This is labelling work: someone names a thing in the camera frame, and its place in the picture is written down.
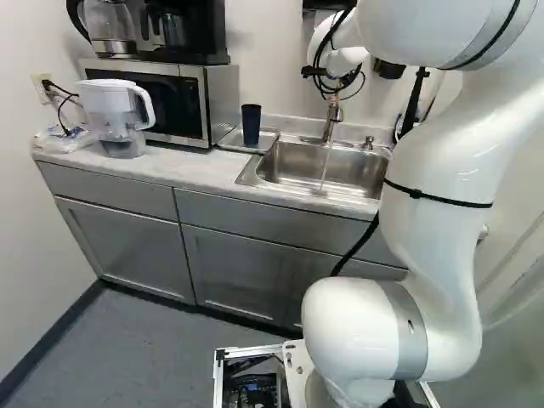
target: countertop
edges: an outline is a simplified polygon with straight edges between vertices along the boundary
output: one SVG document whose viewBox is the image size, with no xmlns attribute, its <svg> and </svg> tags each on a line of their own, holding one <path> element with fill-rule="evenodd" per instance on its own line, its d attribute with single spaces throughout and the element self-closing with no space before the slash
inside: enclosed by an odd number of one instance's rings
<svg viewBox="0 0 544 408">
<path fill-rule="evenodd" d="M 175 188 L 297 208 L 346 218 L 370 221 L 379 201 L 365 204 L 332 201 L 325 197 L 285 195 L 279 191 L 236 184 L 251 155 L 232 151 L 148 146 L 148 152 L 135 159 L 108 157 L 99 144 L 69 154 L 32 151 L 34 160 L 74 167 Z"/>
</svg>

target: running water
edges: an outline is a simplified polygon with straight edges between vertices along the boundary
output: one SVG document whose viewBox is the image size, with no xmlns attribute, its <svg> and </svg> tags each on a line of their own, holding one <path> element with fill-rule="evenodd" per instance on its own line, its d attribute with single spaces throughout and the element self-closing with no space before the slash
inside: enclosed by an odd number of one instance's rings
<svg viewBox="0 0 544 408">
<path fill-rule="evenodd" d="M 329 150 L 326 152 L 325 165 L 323 166 L 323 172 L 321 173 L 321 182 L 319 191 L 323 191 L 323 183 L 325 183 L 326 169 L 329 165 L 329 158 L 331 157 L 332 142 L 329 142 Z"/>
</svg>

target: power outlet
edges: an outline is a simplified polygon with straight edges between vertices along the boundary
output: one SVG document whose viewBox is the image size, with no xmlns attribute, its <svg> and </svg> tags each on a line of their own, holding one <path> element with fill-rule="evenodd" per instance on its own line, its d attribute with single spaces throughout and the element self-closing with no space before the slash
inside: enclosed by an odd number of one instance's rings
<svg viewBox="0 0 544 408">
<path fill-rule="evenodd" d="M 38 98 L 40 99 L 40 103 L 42 105 L 47 105 L 51 103 L 51 97 L 49 96 L 48 92 L 43 87 L 42 81 L 44 79 L 51 80 L 51 74 L 32 74 L 31 80 L 32 84 L 34 85 L 34 88 L 36 89 Z"/>
</svg>

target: microwave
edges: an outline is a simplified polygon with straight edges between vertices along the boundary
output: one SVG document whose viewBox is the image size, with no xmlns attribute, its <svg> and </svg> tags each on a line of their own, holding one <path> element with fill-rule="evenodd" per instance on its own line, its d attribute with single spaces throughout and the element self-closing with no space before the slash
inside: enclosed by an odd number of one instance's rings
<svg viewBox="0 0 544 408">
<path fill-rule="evenodd" d="M 237 65 L 82 59 L 80 66 L 87 79 L 125 79 L 149 93 L 156 124 L 144 130 L 148 140 L 210 149 L 241 122 Z"/>
</svg>

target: stainless steel sink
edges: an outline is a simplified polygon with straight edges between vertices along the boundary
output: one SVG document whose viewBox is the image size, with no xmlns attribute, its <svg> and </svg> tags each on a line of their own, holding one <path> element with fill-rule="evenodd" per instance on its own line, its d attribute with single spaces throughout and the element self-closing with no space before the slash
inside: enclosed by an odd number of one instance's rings
<svg viewBox="0 0 544 408">
<path fill-rule="evenodd" d="M 388 158 L 378 146 L 363 151 L 360 145 L 329 147 L 282 136 L 265 156 L 252 157 L 236 183 L 340 201 L 377 200 Z"/>
</svg>

